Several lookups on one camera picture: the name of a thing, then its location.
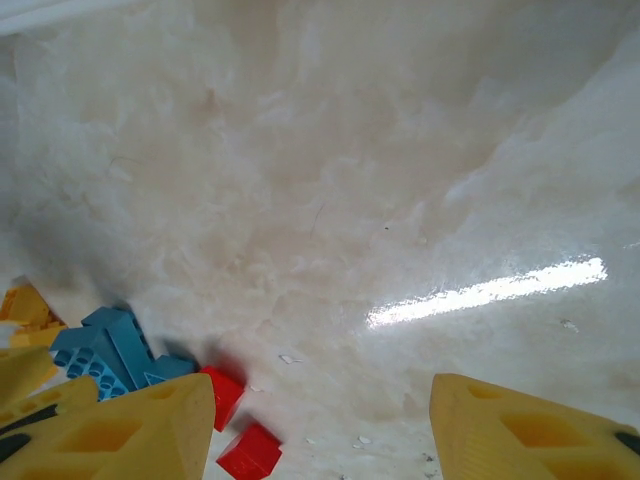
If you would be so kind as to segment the yellow lego brick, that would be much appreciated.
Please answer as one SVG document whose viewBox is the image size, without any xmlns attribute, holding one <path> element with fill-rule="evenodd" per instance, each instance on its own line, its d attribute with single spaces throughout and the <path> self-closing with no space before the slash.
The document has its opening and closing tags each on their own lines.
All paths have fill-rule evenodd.
<svg viewBox="0 0 640 480">
<path fill-rule="evenodd" d="M 66 326 L 54 326 L 43 330 L 18 329 L 9 337 L 9 346 L 11 348 L 29 346 L 46 346 L 49 348 L 59 333 L 66 329 Z"/>
<path fill-rule="evenodd" d="M 32 285 L 13 287 L 5 293 L 0 306 L 0 324 L 15 325 L 26 331 L 66 326 Z"/>
</svg>

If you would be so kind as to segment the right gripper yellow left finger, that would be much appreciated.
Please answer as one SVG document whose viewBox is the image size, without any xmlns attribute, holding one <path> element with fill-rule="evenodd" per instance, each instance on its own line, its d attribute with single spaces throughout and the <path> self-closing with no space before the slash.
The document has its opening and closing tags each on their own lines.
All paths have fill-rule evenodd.
<svg viewBox="0 0 640 480">
<path fill-rule="evenodd" d="M 0 480 L 202 480 L 209 377 L 194 373 L 0 431 Z"/>
</svg>

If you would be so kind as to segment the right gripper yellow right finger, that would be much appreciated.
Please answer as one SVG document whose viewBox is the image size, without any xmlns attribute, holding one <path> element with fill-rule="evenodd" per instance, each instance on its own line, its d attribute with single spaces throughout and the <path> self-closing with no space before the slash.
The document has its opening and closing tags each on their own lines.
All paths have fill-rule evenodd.
<svg viewBox="0 0 640 480">
<path fill-rule="evenodd" d="M 444 480 L 640 480 L 640 432 L 457 374 L 437 374 L 430 421 Z"/>
</svg>

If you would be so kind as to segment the red lego brick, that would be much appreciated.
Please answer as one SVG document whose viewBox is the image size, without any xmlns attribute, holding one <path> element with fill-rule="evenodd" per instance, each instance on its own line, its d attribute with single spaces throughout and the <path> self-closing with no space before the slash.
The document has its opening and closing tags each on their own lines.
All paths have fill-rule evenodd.
<svg viewBox="0 0 640 480">
<path fill-rule="evenodd" d="M 207 365 L 200 373 L 209 376 L 215 401 L 214 429 L 222 432 L 232 419 L 245 392 L 245 383 L 225 371 Z"/>
<path fill-rule="evenodd" d="M 217 458 L 234 480 L 264 480 L 273 472 L 282 442 L 260 423 L 250 424 Z"/>
</svg>

